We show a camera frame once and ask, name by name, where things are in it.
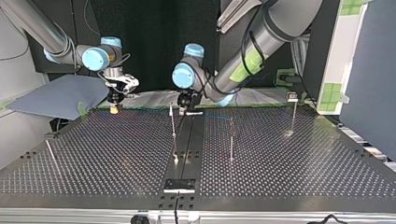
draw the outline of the black cable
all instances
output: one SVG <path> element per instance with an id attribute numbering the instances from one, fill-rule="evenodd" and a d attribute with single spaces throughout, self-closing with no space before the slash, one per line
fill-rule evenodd
<path id="1" fill-rule="evenodd" d="M 311 94 L 309 94 L 309 91 L 308 91 L 308 89 L 306 88 L 306 86 L 304 84 L 303 77 L 300 74 L 295 74 L 295 75 L 300 78 L 301 83 L 303 84 L 303 87 L 305 89 L 305 92 L 308 95 L 308 97 L 311 99 L 312 104 L 314 104 L 315 109 L 318 109 L 317 103 L 315 103 L 314 98 L 312 98 Z"/>
<path id="2" fill-rule="evenodd" d="M 19 57 L 25 55 L 25 54 L 27 53 L 28 50 L 29 50 L 29 45 L 26 46 L 26 49 L 25 49 L 25 51 L 24 51 L 22 54 L 19 54 L 19 55 L 17 55 L 17 56 L 10 57 L 10 58 L 0 59 L 0 62 L 2 62 L 2 61 L 8 61 L 8 60 L 13 60 L 13 59 L 19 58 Z"/>
<path id="3" fill-rule="evenodd" d="M 330 214 L 328 216 L 326 216 L 322 221 L 320 222 L 316 222 L 316 221 L 312 221 L 312 222 L 308 222 L 306 224 L 325 224 L 329 221 L 330 218 L 333 218 L 336 222 L 341 223 L 341 224 L 348 224 L 345 221 L 341 221 L 340 219 L 338 219 L 335 215 Z"/>
<path id="4" fill-rule="evenodd" d="M 247 29 L 245 30 L 244 35 L 243 35 L 243 37 L 242 37 L 242 43 L 241 43 L 242 64 L 244 65 L 245 70 L 247 71 L 247 73 L 248 73 L 250 76 L 254 76 L 254 74 L 252 74 L 252 73 L 250 72 L 250 70 L 249 70 L 249 68 L 248 68 L 248 65 L 247 65 L 247 62 L 246 62 L 246 46 L 247 46 L 247 43 L 246 43 L 246 42 L 247 42 L 248 33 L 250 33 L 251 26 L 252 26 L 253 22 L 255 21 L 257 15 L 259 14 L 259 12 L 264 8 L 264 6 L 265 6 L 265 4 L 262 4 L 262 5 L 256 10 L 256 12 L 254 13 L 254 15 L 253 15 L 253 17 L 251 18 L 250 22 L 247 24 Z M 253 43 L 255 49 L 259 52 L 259 50 L 256 48 L 256 46 L 258 47 L 257 42 L 256 42 L 256 45 L 254 44 L 255 39 L 253 38 L 253 39 L 251 39 L 251 41 L 252 41 L 252 43 Z"/>
<path id="5" fill-rule="evenodd" d="M 262 49 L 260 48 L 259 44 L 256 41 L 256 37 L 254 37 L 253 31 L 250 31 L 249 33 L 250 40 L 253 43 L 254 48 L 259 52 L 260 57 L 262 57 L 262 64 L 260 64 L 260 68 L 264 68 L 264 63 L 265 63 L 265 56 L 264 53 L 262 52 Z"/>
<path id="6" fill-rule="evenodd" d="M 178 215 L 177 215 L 178 195 L 177 195 L 176 204 L 175 204 L 175 210 L 174 210 L 174 214 L 175 214 L 175 223 L 176 223 L 176 224 L 178 224 Z"/>

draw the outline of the black curtain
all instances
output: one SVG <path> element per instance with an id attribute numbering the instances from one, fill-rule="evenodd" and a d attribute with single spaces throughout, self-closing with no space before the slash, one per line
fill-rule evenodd
<path id="1" fill-rule="evenodd" d="M 131 53 L 126 73 L 140 81 L 137 91 L 175 89 L 172 71 L 184 46 L 205 47 L 205 66 L 216 63 L 216 23 L 219 0 L 91 0 L 102 36 L 122 40 Z"/>

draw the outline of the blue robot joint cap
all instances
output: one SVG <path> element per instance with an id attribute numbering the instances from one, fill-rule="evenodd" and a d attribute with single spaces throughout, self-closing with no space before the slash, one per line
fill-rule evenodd
<path id="1" fill-rule="evenodd" d="M 172 74 L 175 85 L 181 89 L 188 89 L 194 84 L 194 70 L 186 63 L 178 63 Z"/>
<path id="2" fill-rule="evenodd" d="M 205 49 L 199 44 L 188 44 L 184 48 L 184 53 L 193 57 L 204 58 Z"/>

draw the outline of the black metal plate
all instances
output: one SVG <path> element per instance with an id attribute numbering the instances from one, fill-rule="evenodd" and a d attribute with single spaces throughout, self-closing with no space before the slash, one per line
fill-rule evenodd
<path id="1" fill-rule="evenodd" d="M 396 174 L 313 110 L 292 111 L 205 111 L 190 142 L 202 161 L 183 176 L 200 185 L 195 210 L 396 212 Z"/>

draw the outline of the black panel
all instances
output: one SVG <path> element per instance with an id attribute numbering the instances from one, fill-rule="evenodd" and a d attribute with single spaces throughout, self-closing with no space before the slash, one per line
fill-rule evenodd
<path id="1" fill-rule="evenodd" d="M 340 119 L 388 157 L 396 160 L 396 2 L 368 6 L 346 89 L 350 98 Z"/>
<path id="2" fill-rule="evenodd" d="M 140 81 L 137 91 L 174 89 L 171 74 L 188 43 L 205 47 L 205 66 L 216 60 L 219 1 L 92 1 L 102 35 L 123 41 L 132 57 L 127 73 Z"/>
<path id="3" fill-rule="evenodd" d="M 312 22 L 304 68 L 304 84 L 310 95 L 316 99 L 318 99 L 323 73 L 326 68 L 339 6 L 340 0 L 324 0 L 318 15 Z"/>

